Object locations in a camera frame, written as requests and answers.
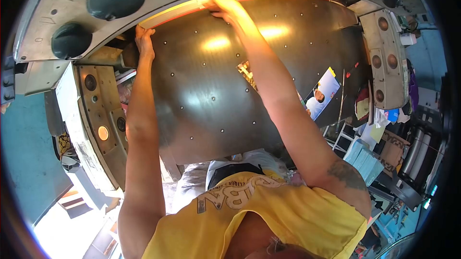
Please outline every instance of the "photo of man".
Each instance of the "photo of man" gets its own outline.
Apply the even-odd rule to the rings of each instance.
[[[338,90],[339,83],[335,79],[335,73],[331,68],[328,68],[314,89],[303,100],[306,112],[312,120],[317,119]]]

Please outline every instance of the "paper sheet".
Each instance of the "paper sheet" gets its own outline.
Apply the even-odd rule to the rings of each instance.
[[[381,137],[383,137],[385,129],[386,126],[381,126],[378,128],[376,125],[373,125],[372,130],[370,132],[370,136],[373,138],[373,140],[379,143],[379,141],[381,141]]]
[[[58,99],[62,120],[65,121],[69,114],[72,113],[79,98],[71,62],[67,65],[66,70],[58,82],[56,87],[56,98]]]

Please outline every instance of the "light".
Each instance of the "light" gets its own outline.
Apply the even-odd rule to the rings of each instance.
[[[434,189],[433,189],[432,192],[431,192],[431,196],[434,196],[435,191],[437,191],[437,185],[434,186]]]
[[[109,138],[109,130],[105,126],[100,126],[98,128],[98,135],[101,140],[105,141]]]
[[[273,37],[280,37],[286,35],[288,33],[288,29],[285,27],[262,28],[260,30],[260,33],[265,39],[270,39]]]
[[[430,203],[431,203],[431,199],[429,198],[429,200],[426,203],[424,203],[423,208],[427,210],[429,208]]]
[[[205,50],[212,50],[212,49],[221,49],[230,45],[229,39],[226,37],[218,37],[211,39],[203,44],[203,48]]]

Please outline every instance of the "blue wall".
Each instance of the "blue wall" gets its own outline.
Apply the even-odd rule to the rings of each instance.
[[[24,220],[35,224],[72,186],[53,149],[43,94],[16,95],[0,123],[6,177]]]
[[[415,69],[418,87],[440,91],[447,71],[442,37],[438,30],[421,30],[417,43],[405,48],[406,56]]]

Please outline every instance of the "man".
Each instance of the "man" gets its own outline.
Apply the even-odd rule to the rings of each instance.
[[[370,225],[365,232],[362,240],[360,240],[361,244],[357,244],[362,250],[372,249],[375,254],[377,254],[381,250],[381,240],[379,239],[379,234],[373,225]]]
[[[324,100],[325,95],[319,89],[315,89],[314,95],[306,101],[307,111],[312,120],[315,120],[323,110]]]
[[[307,186],[288,185],[273,170],[265,171],[257,162],[270,158],[257,150],[246,156],[249,164],[216,168],[207,192],[165,216],[151,86],[154,31],[137,26],[140,58],[127,116],[130,150],[118,218],[124,257],[348,258],[371,214],[365,182],[328,146],[300,104],[290,73],[241,4],[213,0],[207,7],[239,36],[264,106]]]

